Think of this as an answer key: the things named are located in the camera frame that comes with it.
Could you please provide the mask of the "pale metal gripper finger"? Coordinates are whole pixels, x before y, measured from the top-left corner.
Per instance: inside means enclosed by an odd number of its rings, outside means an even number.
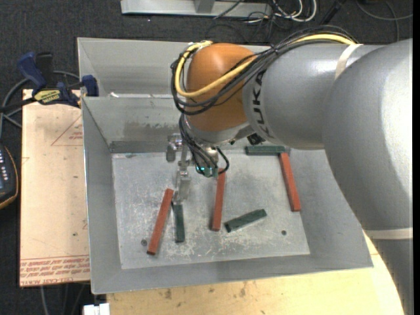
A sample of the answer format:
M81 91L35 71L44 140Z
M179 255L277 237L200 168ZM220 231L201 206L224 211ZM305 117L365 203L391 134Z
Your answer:
M186 200L188 198L191 180L192 179L190 175L181 176L180 178L180 199L181 200Z
M173 205L180 205L180 173L177 171L174 175L174 194L173 194Z

